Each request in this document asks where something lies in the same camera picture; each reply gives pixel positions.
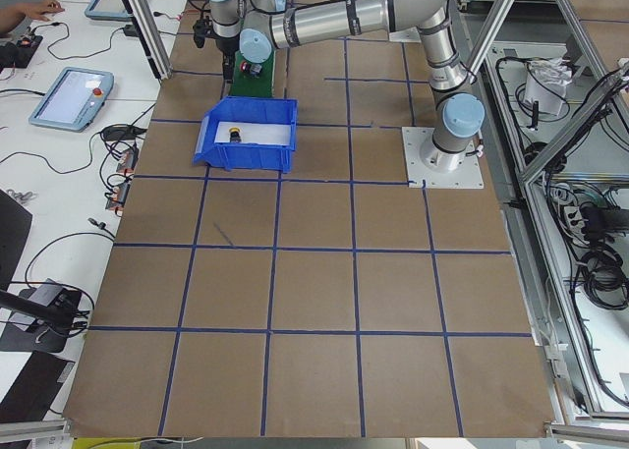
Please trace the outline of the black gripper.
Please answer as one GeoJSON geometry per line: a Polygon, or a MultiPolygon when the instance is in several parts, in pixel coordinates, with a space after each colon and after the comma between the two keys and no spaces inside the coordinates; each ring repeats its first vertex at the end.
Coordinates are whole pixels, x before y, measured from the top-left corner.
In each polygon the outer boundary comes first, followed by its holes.
{"type": "Polygon", "coordinates": [[[203,48],[207,39],[214,39],[219,49],[229,49],[231,27],[216,23],[210,17],[200,17],[193,25],[193,41],[197,48],[203,48]]]}

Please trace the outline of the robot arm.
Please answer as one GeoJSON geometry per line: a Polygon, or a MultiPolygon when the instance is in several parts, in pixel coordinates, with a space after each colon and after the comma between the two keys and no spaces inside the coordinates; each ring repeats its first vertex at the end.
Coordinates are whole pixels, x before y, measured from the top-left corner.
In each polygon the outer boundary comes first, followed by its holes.
{"type": "Polygon", "coordinates": [[[454,42],[448,7],[449,0],[327,0],[297,7],[286,0],[206,0],[193,38],[197,47],[215,41],[223,77],[231,81],[237,56],[263,64],[280,49],[373,32],[389,38],[415,33],[429,66],[437,115],[419,155],[430,170],[450,173],[462,166],[486,112],[470,92],[473,75],[454,42]]]}

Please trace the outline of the person's hand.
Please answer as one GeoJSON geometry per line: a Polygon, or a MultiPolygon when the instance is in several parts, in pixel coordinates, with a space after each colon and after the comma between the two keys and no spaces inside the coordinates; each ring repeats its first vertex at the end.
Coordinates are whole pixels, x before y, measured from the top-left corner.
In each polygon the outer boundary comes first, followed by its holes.
{"type": "Polygon", "coordinates": [[[23,12],[26,17],[41,22],[49,22],[49,15],[63,13],[65,8],[57,0],[40,0],[24,5],[23,12]]]}

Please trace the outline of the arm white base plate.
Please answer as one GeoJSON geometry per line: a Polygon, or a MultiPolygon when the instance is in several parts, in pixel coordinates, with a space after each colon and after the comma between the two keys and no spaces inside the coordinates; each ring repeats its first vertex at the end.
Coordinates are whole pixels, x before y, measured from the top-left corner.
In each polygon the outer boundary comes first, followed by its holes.
{"type": "Polygon", "coordinates": [[[410,188],[478,190],[485,184],[480,158],[470,140],[460,153],[436,148],[432,127],[403,127],[402,139],[410,188]]]}

